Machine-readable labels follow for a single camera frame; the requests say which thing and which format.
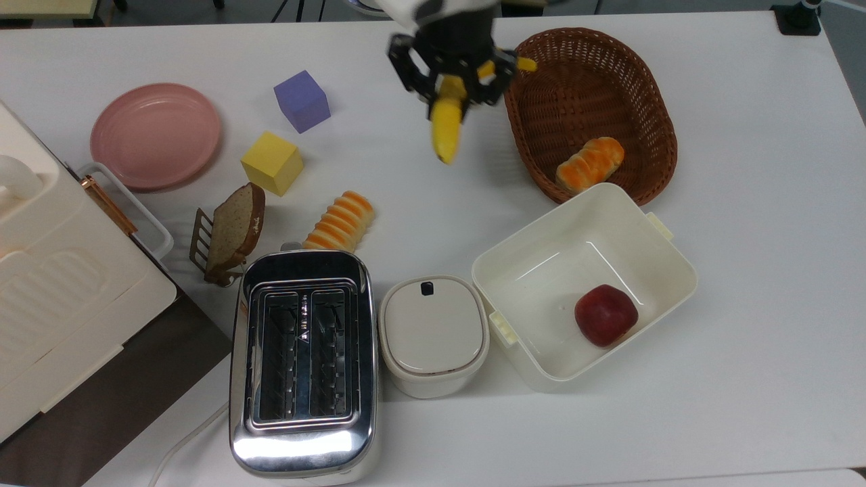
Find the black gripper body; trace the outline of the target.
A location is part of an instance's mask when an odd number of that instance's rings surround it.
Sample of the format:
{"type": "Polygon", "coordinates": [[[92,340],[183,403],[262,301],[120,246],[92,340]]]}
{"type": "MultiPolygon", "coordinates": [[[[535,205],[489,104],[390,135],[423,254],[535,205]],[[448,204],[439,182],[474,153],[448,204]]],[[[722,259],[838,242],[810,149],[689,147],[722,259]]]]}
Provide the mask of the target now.
{"type": "Polygon", "coordinates": [[[466,62],[474,68],[495,57],[494,19],[498,3],[418,3],[413,47],[433,67],[466,62]]]}

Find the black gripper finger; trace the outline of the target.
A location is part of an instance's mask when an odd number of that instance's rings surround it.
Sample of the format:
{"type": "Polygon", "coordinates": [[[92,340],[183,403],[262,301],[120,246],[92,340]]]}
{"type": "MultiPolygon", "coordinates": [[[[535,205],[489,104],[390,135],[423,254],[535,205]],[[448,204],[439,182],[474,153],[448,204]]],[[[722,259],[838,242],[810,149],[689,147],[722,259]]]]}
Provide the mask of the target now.
{"type": "Polygon", "coordinates": [[[463,54],[463,108],[495,105],[518,73],[518,54],[513,50],[485,47],[463,54]]]}
{"type": "Polygon", "coordinates": [[[388,43],[388,59],[408,92],[417,93],[430,116],[439,98],[437,83],[445,71],[447,52],[430,38],[394,33],[388,43]]]}

